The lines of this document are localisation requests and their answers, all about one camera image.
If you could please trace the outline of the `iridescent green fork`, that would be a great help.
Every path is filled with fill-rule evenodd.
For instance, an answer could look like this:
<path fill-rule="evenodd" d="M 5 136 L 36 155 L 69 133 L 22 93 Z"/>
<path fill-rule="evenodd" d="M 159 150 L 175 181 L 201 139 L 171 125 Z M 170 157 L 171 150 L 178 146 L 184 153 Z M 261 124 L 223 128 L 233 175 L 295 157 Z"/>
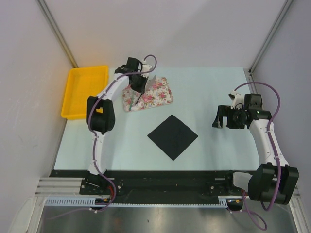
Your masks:
<path fill-rule="evenodd" d="M 132 111 L 132 107 L 133 107 L 133 104 L 135 102 L 135 97 L 136 97 L 136 92 L 133 90 L 132 92 L 132 96 L 131 96 L 131 103 L 129 105 L 129 111 L 131 112 Z"/>

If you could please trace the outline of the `silver table knife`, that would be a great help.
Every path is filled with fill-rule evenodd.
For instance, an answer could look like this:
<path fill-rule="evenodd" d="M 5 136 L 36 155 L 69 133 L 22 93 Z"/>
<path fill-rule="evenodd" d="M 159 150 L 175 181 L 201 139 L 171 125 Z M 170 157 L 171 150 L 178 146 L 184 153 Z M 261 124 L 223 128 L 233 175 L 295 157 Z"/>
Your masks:
<path fill-rule="evenodd" d="M 156 75 L 152 79 L 148 80 L 148 82 L 147 82 L 147 84 L 145 86 L 144 93 L 148 92 L 152 88 L 152 86 L 155 84 L 155 82 L 156 82 Z M 135 104 L 138 104 L 138 102 L 139 102 L 140 98 L 142 97 L 142 95 L 143 94 L 139 95 L 139 97 L 137 98 Z"/>

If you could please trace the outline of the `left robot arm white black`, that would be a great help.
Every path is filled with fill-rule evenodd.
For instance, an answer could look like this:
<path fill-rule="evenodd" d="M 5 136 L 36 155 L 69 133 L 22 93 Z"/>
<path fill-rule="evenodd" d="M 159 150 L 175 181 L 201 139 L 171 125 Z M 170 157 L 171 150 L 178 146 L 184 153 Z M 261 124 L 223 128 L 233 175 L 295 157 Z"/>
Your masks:
<path fill-rule="evenodd" d="M 129 87 L 140 94 L 145 93 L 149 73 L 156 64 L 150 65 L 146 59 L 129 57 L 126 64 L 115 69 L 112 81 L 96 96 L 87 99 L 86 123 L 93 134 L 92 159 L 88 174 L 81 183 L 80 194 L 102 194 L 107 188 L 115 190 L 112 180 L 105 175 L 108 169 L 111 146 L 111 132 L 115 126 L 115 100 Z"/>

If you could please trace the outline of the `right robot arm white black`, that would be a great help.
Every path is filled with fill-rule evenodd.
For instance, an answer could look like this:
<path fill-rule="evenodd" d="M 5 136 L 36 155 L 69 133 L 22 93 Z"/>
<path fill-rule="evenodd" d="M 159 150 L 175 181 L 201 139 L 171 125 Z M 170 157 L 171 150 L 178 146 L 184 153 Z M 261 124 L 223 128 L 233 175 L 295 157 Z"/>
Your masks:
<path fill-rule="evenodd" d="M 252 174 L 235 171 L 233 178 L 224 182 L 225 191 L 235 195 L 243 189 L 251 200 L 288 204 L 299 172 L 297 168 L 289 166 L 281 153 L 271 113 L 263 110 L 260 94 L 242 96 L 232 91 L 229 97 L 232 104 L 218 106 L 212 127 L 221 129 L 226 118 L 227 128 L 248 129 L 255 141 L 260 165 Z"/>

